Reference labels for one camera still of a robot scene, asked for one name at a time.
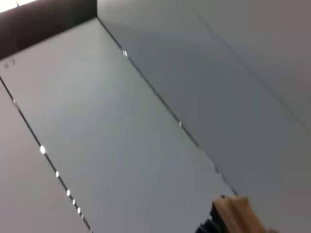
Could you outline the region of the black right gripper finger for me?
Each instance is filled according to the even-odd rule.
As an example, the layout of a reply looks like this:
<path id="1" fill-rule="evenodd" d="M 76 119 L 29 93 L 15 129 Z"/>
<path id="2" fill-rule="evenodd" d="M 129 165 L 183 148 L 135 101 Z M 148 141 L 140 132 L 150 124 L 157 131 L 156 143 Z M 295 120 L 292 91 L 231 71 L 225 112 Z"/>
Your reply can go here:
<path id="1" fill-rule="evenodd" d="M 228 233 L 227 227 L 214 204 L 210 211 L 210 218 L 198 227 L 198 233 Z"/>

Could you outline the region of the khaki canvas food bag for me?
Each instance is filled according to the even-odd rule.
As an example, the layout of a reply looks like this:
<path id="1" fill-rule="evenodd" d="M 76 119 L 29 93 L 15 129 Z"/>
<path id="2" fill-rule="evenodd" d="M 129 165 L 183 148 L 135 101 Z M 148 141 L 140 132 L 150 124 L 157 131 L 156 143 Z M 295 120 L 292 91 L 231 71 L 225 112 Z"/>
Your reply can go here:
<path id="1" fill-rule="evenodd" d="M 213 218 L 220 220 L 222 233 L 280 233 L 266 229 L 251 208 L 247 196 L 221 196 L 213 200 Z"/>

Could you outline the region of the bright ceiling light panel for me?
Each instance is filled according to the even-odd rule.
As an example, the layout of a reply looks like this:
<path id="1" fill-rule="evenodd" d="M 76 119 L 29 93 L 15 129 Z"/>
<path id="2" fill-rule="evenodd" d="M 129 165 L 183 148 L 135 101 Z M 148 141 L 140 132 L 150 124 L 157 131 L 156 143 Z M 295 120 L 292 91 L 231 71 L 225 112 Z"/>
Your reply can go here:
<path id="1" fill-rule="evenodd" d="M 0 13 L 17 8 L 19 6 L 34 2 L 37 0 L 0 0 Z"/>

